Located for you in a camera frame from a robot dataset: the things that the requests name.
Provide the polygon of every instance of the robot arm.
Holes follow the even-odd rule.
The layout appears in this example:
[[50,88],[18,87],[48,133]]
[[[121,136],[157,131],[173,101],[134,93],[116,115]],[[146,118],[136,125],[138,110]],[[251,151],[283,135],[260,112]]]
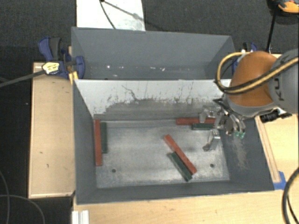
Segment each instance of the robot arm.
[[225,57],[216,74],[215,83],[224,93],[221,99],[215,100],[222,109],[222,127],[233,127],[242,137],[244,119],[266,115],[277,108],[298,114],[298,49],[284,53],[279,59],[263,51],[246,54],[240,60],[230,86],[225,87],[220,81],[221,68],[235,55],[244,53]]

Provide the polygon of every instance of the gray metal surface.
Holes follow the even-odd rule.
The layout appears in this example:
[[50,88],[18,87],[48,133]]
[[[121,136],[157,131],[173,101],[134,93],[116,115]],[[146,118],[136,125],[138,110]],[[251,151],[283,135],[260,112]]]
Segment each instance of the gray metal surface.
[[97,187],[185,183],[167,157],[171,153],[163,137],[170,134],[197,168],[190,182],[229,180],[221,142],[204,152],[209,131],[177,126],[175,120],[114,121],[107,123],[108,153],[97,167]]
[[225,35],[94,28],[72,28],[71,46],[86,63],[84,79],[214,79],[235,51]]
[[[230,80],[223,80],[225,85]],[[105,120],[174,119],[198,115],[222,93],[213,80],[75,80],[90,114]]]
[[[169,123],[169,119],[174,122],[175,118],[182,117],[181,114],[196,115],[200,105],[221,96],[217,90],[211,81],[207,84],[201,81],[194,82],[192,86],[192,81],[166,84],[163,81],[143,83],[76,80],[73,101],[77,203],[127,202],[273,190],[254,120],[245,121],[247,133],[242,141],[221,132],[222,145],[219,145],[215,152],[211,150],[205,152],[203,156],[200,146],[207,142],[203,133],[194,133],[199,131],[190,131],[186,126],[178,127]],[[162,91],[160,98],[150,95],[157,92],[159,95],[160,91]],[[168,114],[161,119],[157,119],[158,115],[154,115],[167,110]],[[94,164],[92,116],[95,116],[97,111],[100,111],[103,121],[107,118],[109,125],[108,153],[103,154],[103,167],[101,167],[106,168],[106,172],[100,172]],[[189,135],[185,136],[181,133],[183,131]],[[162,141],[166,133],[173,135],[188,158],[196,165],[198,176],[194,177],[192,182],[185,182],[166,156],[171,152]],[[110,161],[112,162],[112,158],[117,160],[113,161],[113,165],[108,165]],[[163,167],[160,173],[151,170],[157,169],[158,166]],[[222,167],[222,180],[216,180],[219,178],[218,167]],[[141,170],[150,178],[145,174],[139,177],[138,173]],[[161,180],[162,174],[167,176],[166,170],[167,173],[173,173],[173,176],[171,178],[168,176],[167,179],[162,177]],[[99,178],[99,175],[105,173],[109,177]],[[106,185],[114,187],[100,187],[105,179],[109,181]]]

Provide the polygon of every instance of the black wire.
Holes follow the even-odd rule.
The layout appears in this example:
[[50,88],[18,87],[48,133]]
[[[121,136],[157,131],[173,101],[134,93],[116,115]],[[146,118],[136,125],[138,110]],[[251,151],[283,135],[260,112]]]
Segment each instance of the black wire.
[[9,194],[9,190],[8,190],[8,186],[7,186],[7,182],[5,180],[5,177],[4,175],[2,174],[1,170],[0,170],[0,176],[3,180],[3,183],[4,183],[4,186],[5,186],[5,190],[6,190],[6,195],[0,195],[0,197],[7,197],[7,218],[6,218],[6,224],[9,224],[9,216],[10,216],[10,198],[11,197],[14,197],[14,198],[19,198],[19,199],[22,199],[22,200],[25,200],[25,201],[28,201],[30,203],[32,203],[36,208],[37,210],[41,213],[41,216],[43,218],[43,224],[45,224],[45,216],[43,214],[43,211],[41,210],[41,208],[33,201],[31,201],[30,199],[26,198],[26,197],[23,197],[23,196],[18,196],[18,195],[10,195]]
[[224,76],[225,72],[227,72],[227,70],[234,64],[234,62],[237,60],[238,58],[235,58],[231,61],[231,63],[227,66],[227,68],[225,68],[224,72],[222,73],[222,75],[220,76],[220,79],[222,79],[222,77]]
[[6,217],[6,224],[9,223],[9,215],[10,215],[10,195],[9,195],[9,191],[8,191],[8,186],[7,186],[7,183],[6,183],[6,180],[0,170],[0,176],[3,180],[3,183],[4,183],[4,187],[5,187],[5,191],[6,191],[6,195],[7,196],[7,217]]
[[105,16],[106,16],[108,22],[109,22],[110,25],[113,27],[113,29],[116,29],[115,26],[114,26],[114,24],[111,22],[111,20],[110,20],[108,14],[106,13],[106,11],[105,11],[105,9],[104,9],[104,6],[103,6],[103,4],[102,4],[102,1],[99,0],[99,2],[100,2],[101,8],[102,8],[102,10],[103,10],[103,12],[104,12],[104,14],[105,14]]
[[290,224],[290,219],[288,217],[288,213],[287,213],[287,198],[289,195],[289,189],[291,184],[293,183],[294,179],[298,176],[299,173],[299,168],[297,168],[295,170],[295,172],[293,172],[293,174],[291,175],[290,179],[288,180],[288,182],[285,185],[285,189],[284,189],[284,195],[282,198],[282,211],[283,211],[283,216],[284,216],[284,220],[286,224]]
[[23,197],[23,196],[18,196],[18,195],[10,195],[9,197],[14,197],[14,198],[18,198],[18,199],[21,199],[21,200],[25,200],[25,201],[31,203],[32,205],[34,205],[36,207],[36,209],[39,211],[39,213],[41,214],[41,216],[42,216],[43,224],[46,224],[45,216],[43,214],[43,211],[35,202],[30,200],[29,198],[26,198],[26,197]]
[[[290,65],[288,68],[282,70],[281,72],[277,73],[275,76],[271,77],[271,79],[273,79],[273,78],[279,76],[282,72],[285,72],[287,69],[291,68],[292,66],[294,66],[294,65],[296,65],[296,64],[297,64],[297,62],[294,62],[294,63],[293,63],[292,65]],[[271,72],[273,72],[273,71],[279,69],[279,68],[280,68],[281,66],[283,66],[283,65],[284,65],[284,64],[281,64],[281,65],[279,65],[279,66],[277,66],[277,67],[271,69],[270,71],[268,71],[268,72],[262,74],[262,75],[259,76],[258,78],[252,79],[252,80],[250,80],[250,81],[248,81],[248,82],[245,82],[245,83],[243,83],[243,84],[240,84],[240,85],[237,85],[237,86],[234,86],[234,87],[227,87],[227,88],[223,89],[222,87],[219,86],[219,84],[218,84],[217,82],[216,82],[216,85],[218,86],[218,88],[219,88],[223,93],[226,93],[226,94],[229,93],[229,94],[231,94],[231,95],[238,95],[238,94],[247,93],[247,92],[249,92],[249,91],[251,91],[251,90],[253,90],[253,89],[255,89],[255,88],[257,88],[257,87],[259,87],[259,86],[261,86],[261,85],[263,85],[263,84],[265,84],[265,83],[267,83],[267,82],[269,81],[269,79],[263,81],[263,82],[260,83],[259,85],[256,85],[256,86],[254,86],[254,87],[252,87],[251,89],[246,90],[246,91],[241,91],[241,92],[236,92],[236,93],[230,93],[230,92],[226,92],[226,91],[237,90],[237,89],[240,89],[240,88],[242,88],[242,87],[245,87],[245,86],[247,86],[247,85],[249,85],[249,84],[252,84],[253,82],[255,82],[255,81],[257,81],[257,80],[259,80],[259,79],[261,79],[261,78],[264,78],[264,77],[267,76],[269,73],[271,73]]]
[[292,215],[293,219],[295,220],[296,224],[299,224],[298,219],[297,219],[297,217],[296,217],[296,215],[295,215],[295,213],[294,213],[294,211],[293,211],[293,208],[292,208],[292,206],[291,206],[291,202],[290,202],[290,199],[289,199],[289,195],[288,195],[287,200],[288,200],[288,205],[289,205],[289,209],[290,209],[291,215]]
[[3,82],[3,83],[0,83],[0,88],[4,87],[4,86],[7,86],[7,85],[10,85],[10,84],[20,82],[20,81],[28,80],[28,79],[31,79],[31,78],[34,78],[34,77],[37,77],[37,76],[40,76],[40,75],[44,75],[44,74],[45,74],[45,71],[41,70],[41,71],[35,72],[33,74],[30,74],[30,75],[26,75],[26,76],[23,76],[23,77],[20,77],[20,78],[16,78],[16,79],[13,79],[13,80],[10,80],[10,81],[6,81],[6,82]]

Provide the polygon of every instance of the black floor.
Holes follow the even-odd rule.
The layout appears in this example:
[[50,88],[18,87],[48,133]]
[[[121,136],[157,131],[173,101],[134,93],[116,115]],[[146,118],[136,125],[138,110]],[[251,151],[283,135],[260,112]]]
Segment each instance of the black floor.
[[[245,41],[265,49],[271,24],[266,0],[142,0],[146,30],[231,35],[238,49]],[[0,0],[0,77],[31,72],[42,59],[37,42],[59,36],[71,43],[76,25],[76,0]],[[298,17],[278,17],[272,52],[298,47]],[[30,135],[30,82],[0,89],[0,170],[13,195],[26,196]],[[5,194],[0,181],[0,195]],[[47,224],[69,223],[69,198],[39,200]],[[0,223],[6,199],[0,197]],[[12,198],[10,223],[42,223],[30,204]]]

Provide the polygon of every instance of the red block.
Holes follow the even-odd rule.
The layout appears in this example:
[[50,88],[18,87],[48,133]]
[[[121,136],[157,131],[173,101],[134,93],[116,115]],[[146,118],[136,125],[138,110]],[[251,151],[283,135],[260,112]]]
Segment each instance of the red block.
[[195,166],[190,162],[190,160],[186,157],[184,152],[180,149],[180,147],[177,145],[177,143],[173,140],[173,138],[168,134],[164,137],[165,143],[170,147],[170,149],[175,152],[181,161],[184,163],[186,168],[189,170],[189,172],[193,175],[197,172],[197,169]]
[[95,154],[95,165],[102,165],[102,142],[101,142],[101,125],[100,120],[94,120],[94,154]]

